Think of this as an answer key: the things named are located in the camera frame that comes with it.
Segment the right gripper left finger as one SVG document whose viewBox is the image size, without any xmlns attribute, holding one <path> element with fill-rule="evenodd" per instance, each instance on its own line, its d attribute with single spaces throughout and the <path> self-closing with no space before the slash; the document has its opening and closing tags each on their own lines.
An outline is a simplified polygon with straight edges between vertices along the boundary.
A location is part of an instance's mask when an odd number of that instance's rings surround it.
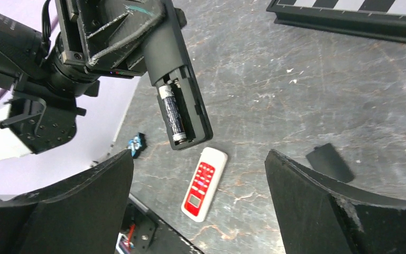
<svg viewBox="0 0 406 254">
<path fill-rule="evenodd" d="M 55 184 L 0 200 L 0 253 L 114 253 L 133 170 L 124 150 Z"/>
</svg>

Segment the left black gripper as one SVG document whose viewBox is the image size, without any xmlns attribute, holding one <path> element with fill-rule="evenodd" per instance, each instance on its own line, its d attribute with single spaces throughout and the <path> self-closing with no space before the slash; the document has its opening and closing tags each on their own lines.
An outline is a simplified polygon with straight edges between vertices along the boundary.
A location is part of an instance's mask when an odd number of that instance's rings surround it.
<svg viewBox="0 0 406 254">
<path fill-rule="evenodd" d="M 146 73 L 140 43 L 165 17 L 161 1 L 56 1 L 59 67 L 68 77 Z"/>
</svg>

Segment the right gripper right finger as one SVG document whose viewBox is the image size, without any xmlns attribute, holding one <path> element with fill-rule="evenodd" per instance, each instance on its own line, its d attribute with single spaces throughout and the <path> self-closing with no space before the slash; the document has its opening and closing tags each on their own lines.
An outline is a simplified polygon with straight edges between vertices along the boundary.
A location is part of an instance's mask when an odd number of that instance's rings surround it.
<svg viewBox="0 0 406 254">
<path fill-rule="evenodd" d="M 265 171 L 286 253 L 406 253 L 406 200 L 337 181 L 276 150 Z"/>
</svg>

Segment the black battery cover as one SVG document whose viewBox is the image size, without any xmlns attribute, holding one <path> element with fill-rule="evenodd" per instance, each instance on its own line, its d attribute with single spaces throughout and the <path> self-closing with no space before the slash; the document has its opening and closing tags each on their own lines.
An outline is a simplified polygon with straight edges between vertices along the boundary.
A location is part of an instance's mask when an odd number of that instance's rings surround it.
<svg viewBox="0 0 406 254">
<path fill-rule="evenodd" d="M 350 183 L 355 175 L 331 143 L 314 147 L 306 155 L 314 171 L 343 183 Z"/>
</svg>

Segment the dark battery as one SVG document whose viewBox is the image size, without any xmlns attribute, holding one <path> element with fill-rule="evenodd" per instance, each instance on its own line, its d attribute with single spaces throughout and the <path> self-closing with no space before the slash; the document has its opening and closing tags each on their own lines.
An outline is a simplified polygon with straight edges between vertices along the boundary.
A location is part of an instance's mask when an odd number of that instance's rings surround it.
<svg viewBox="0 0 406 254">
<path fill-rule="evenodd" d="M 172 132 L 172 140 L 176 144 L 181 144 L 187 141 L 186 131 L 183 126 L 182 117 L 179 113 L 177 101 L 169 84 L 164 84 L 158 88 L 161 101 L 165 108 L 167 117 L 167 125 Z"/>
</svg>

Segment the black remote control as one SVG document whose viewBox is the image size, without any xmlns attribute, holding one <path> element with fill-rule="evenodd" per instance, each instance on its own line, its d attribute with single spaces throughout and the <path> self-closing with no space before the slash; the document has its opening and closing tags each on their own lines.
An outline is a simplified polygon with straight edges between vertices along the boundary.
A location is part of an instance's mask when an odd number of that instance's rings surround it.
<svg viewBox="0 0 406 254">
<path fill-rule="evenodd" d="M 142 43 L 142 50 L 151 84 L 158 93 L 170 146 L 180 151 L 210 140 L 213 130 L 181 32 L 180 24 L 186 22 L 186 17 L 171 1 L 161 2 L 165 7 L 165 17 Z M 172 86 L 186 131 L 187 141 L 181 144 L 173 142 L 172 132 L 167 125 L 165 108 L 158 91 L 164 84 Z"/>
</svg>

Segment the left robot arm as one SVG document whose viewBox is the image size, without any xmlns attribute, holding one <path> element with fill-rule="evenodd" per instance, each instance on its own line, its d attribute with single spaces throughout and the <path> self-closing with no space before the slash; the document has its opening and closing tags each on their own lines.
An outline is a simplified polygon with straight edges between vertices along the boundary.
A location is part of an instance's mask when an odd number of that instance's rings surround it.
<svg viewBox="0 0 406 254">
<path fill-rule="evenodd" d="M 49 2 L 37 31 L 0 13 L 0 88 L 11 90 L 9 130 L 32 154 L 75 136 L 86 110 L 77 97 L 96 97 L 100 77 L 132 79 L 140 44 L 166 14 L 161 1 L 56 1 L 60 33 L 50 40 Z"/>
</svg>

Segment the white red remote control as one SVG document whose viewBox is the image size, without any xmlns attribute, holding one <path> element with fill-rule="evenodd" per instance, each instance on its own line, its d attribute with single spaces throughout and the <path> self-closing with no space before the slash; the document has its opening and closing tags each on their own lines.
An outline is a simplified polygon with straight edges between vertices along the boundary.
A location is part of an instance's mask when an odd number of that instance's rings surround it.
<svg viewBox="0 0 406 254">
<path fill-rule="evenodd" d="M 215 148 L 206 147 L 201 152 L 181 204 L 181 211 L 193 221 L 205 220 L 227 161 L 228 155 Z"/>
</svg>

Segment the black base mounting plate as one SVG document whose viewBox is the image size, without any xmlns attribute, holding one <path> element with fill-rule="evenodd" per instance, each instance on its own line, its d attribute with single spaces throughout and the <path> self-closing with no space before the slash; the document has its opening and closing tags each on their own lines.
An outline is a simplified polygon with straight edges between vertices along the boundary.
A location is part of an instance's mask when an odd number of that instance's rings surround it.
<svg viewBox="0 0 406 254">
<path fill-rule="evenodd" d="M 129 195 L 115 253 L 204 254 L 132 194 Z"/>
</svg>

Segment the blue battery pack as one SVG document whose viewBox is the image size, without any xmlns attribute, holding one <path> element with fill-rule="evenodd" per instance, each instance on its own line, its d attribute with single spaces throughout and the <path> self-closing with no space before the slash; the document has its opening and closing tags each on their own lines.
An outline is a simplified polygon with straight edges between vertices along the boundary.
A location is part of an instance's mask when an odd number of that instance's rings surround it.
<svg viewBox="0 0 406 254">
<path fill-rule="evenodd" d="M 133 138 L 128 141 L 127 149 L 131 151 L 133 159 L 136 159 L 146 149 L 145 134 L 138 132 Z"/>
</svg>

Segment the black grey checkerboard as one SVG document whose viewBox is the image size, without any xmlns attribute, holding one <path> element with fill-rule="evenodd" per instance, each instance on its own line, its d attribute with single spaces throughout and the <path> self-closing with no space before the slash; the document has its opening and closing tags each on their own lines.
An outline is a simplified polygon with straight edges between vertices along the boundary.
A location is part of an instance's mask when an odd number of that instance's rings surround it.
<svg viewBox="0 0 406 254">
<path fill-rule="evenodd" d="M 406 1 L 274 0 L 275 23 L 406 43 Z"/>
</svg>

